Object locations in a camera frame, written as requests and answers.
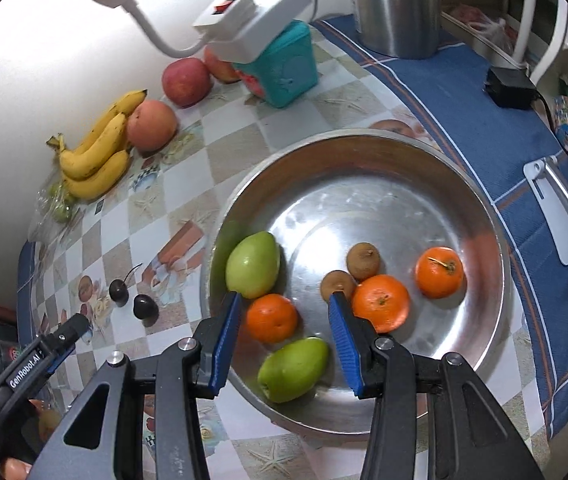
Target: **metal tray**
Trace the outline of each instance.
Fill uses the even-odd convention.
[[[222,209],[202,273],[202,311],[215,314],[226,292],[224,268],[245,236],[270,231],[282,247],[274,291],[291,298],[302,323],[296,336],[317,335],[333,349],[327,306],[319,283],[357,242],[380,251],[383,272],[400,279],[411,295],[411,313],[393,332],[411,352],[435,358],[455,350],[475,369],[490,350],[509,283],[507,247],[480,190],[437,150],[381,130],[339,130],[311,137],[271,156],[245,177]],[[444,300],[424,298],[413,266],[431,246],[454,248],[466,283]],[[366,438],[372,399],[349,390],[337,355],[314,391],[285,404],[270,404],[256,375],[279,346],[264,346],[242,328],[230,381],[276,424],[320,438]],[[418,404],[418,414],[426,404]]]

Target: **metal screw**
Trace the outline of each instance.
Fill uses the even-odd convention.
[[[183,337],[177,342],[178,348],[180,350],[184,350],[185,352],[187,350],[193,350],[197,345],[197,340],[193,339],[192,337]]]
[[[446,354],[446,362],[453,366],[459,366],[464,362],[464,359],[457,352],[449,352]]]
[[[113,350],[106,358],[106,362],[111,366],[118,366],[124,360],[124,352],[120,350]]]
[[[393,340],[389,337],[378,337],[375,339],[375,346],[380,350],[390,350],[393,348],[394,344]]]

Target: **black power adapter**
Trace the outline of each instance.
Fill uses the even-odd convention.
[[[526,110],[538,97],[538,90],[522,70],[493,66],[486,74],[484,90],[501,108]]]

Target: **banana bunch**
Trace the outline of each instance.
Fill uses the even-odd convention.
[[[46,142],[58,152],[62,177],[71,195],[94,200],[124,174],[128,167],[126,118],[145,97],[146,90],[124,94],[102,114],[74,150],[67,148],[62,134]]]

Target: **dark cherry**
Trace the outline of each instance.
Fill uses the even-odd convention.
[[[141,320],[151,319],[159,314],[159,309],[153,298],[138,294],[133,300],[133,314]]]
[[[109,285],[109,296],[119,306],[123,306],[128,301],[128,287],[124,280],[113,280]]]

